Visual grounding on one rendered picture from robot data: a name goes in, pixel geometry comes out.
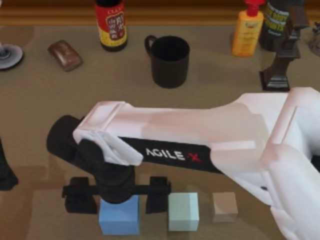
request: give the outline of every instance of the yellow bottle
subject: yellow bottle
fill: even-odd
[[[265,0],[246,0],[247,10],[238,16],[232,44],[232,55],[250,57],[255,54],[259,35],[264,21],[264,15],[259,11],[259,5]]]

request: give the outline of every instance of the black mug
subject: black mug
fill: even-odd
[[[173,89],[186,81],[190,47],[185,40],[177,36],[149,35],[144,47],[151,58],[152,78],[158,86]]]

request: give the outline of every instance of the wooden edge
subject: wooden edge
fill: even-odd
[[[233,25],[242,7],[127,7],[129,26]],[[320,7],[306,9],[311,24],[320,21]],[[0,26],[95,26],[91,7],[0,8]]]

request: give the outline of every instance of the light green block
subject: light green block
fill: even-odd
[[[199,226],[199,203],[196,192],[174,192],[169,195],[169,231],[195,232]]]

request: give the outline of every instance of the table surface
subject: table surface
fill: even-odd
[[[88,176],[50,155],[46,137],[61,116],[85,115],[98,101],[126,101],[137,107],[214,108],[241,94],[261,92],[258,72],[271,64],[273,53],[259,48],[255,56],[231,55],[233,26],[132,26],[121,52],[109,53],[99,44],[96,27],[0,27],[1,41],[17,44],[23,62],[0,72],[0,136],[6,158],[19,178],[10,192],[0,193],[0,226],[4,240],[117,239],[102,236],[97,215],[69,214],[61,198],[71,177]],[[191,47],[186,83],[163,89],[151,78],[145,53],[147,35],[176,35]],[[320,89],[320,58],[300,41],[301,59],[288,70],[292,87]],[[47,52],[52,43],[69,42],[82,56],[83,65],[64,72]],[[167,176],[174,192],[197,192],[200,224],[197,232],[168,232],[167,214],[146,215],[141,197],[141,234],[124,239],[178,240],[283,240],[269,207],[226,176],[144,163],[137,167],[137,182]],[[234,223],[212,222],[212,193],[235,192],[238,218]]]

